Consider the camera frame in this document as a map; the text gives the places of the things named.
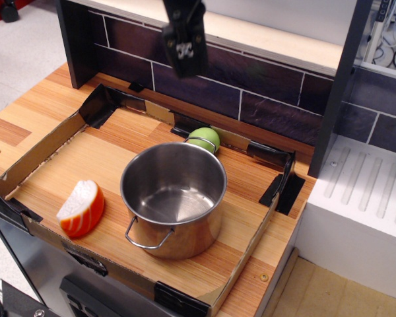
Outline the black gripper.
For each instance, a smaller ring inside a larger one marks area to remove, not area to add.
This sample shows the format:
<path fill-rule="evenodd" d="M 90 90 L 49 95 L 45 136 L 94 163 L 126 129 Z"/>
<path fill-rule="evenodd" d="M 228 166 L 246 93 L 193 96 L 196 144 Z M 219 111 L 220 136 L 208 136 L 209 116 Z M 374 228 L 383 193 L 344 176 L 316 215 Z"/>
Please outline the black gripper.
<path fill-rule="evenodd" d="M 209 64 L 201 0 L 163 0 L 168 23 L 162 28 L 166 57 L 178 78 L 204 75 Z"/>

